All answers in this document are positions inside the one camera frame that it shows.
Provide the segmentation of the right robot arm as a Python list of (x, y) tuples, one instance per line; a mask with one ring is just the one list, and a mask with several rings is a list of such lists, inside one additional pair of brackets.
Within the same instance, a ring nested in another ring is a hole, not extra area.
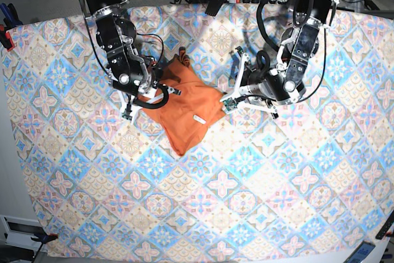
[(84, 20), (92, 19), (97, 26), (90, 42), (106, 53), (108, 63), (102, 70), (120, 97), (121, 118), (133, 122), (139, 110), (159, 109), (168, 103), (171, 94), (181, 94), (160, 82), (163, 71), (159, 60), (139, 54), (135, 47), (139, 33), (123, 9), (128, 0), (78, 1)]

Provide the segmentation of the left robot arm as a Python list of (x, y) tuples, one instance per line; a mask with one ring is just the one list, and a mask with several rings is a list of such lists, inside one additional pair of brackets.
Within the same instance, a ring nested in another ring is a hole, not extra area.
[(329, 29), (339, 1), (294, 0), (292, 23), (281, 35), (280, 42), (275, 43), (265, 29), (262, 15), (269, 0), (260, 0), (256, 10), (258, 29), (276, 56), (270, 58), (265, 50), (260, 50), (252, 63), (250, 56), (237, 47), (238, 75), (233, 90), (220, 100), (223, 111), (230, 114), (246, 107), (277, 118), (277, 106), (307, 100), (304, 74), (309, 60), (319, 49), (319, 32)]

